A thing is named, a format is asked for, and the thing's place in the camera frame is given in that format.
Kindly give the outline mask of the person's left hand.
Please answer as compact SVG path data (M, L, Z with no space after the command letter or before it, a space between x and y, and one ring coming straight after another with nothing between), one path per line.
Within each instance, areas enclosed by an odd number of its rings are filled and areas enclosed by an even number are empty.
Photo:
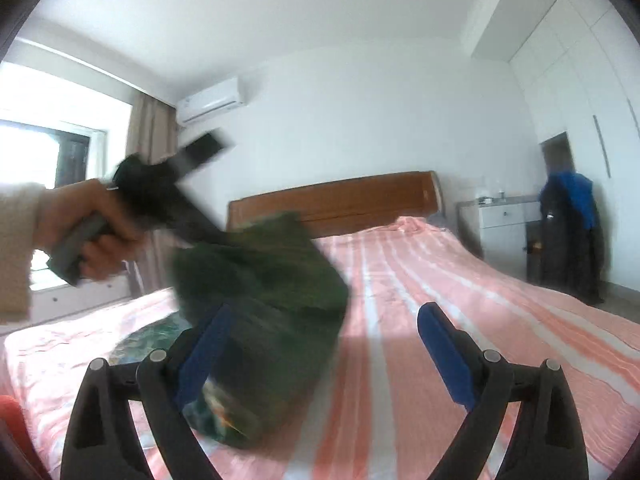
M136 258L145 235L115 191L93 179L45 190L38 202L32 244L63 258L79 260L84 278L104 281Z

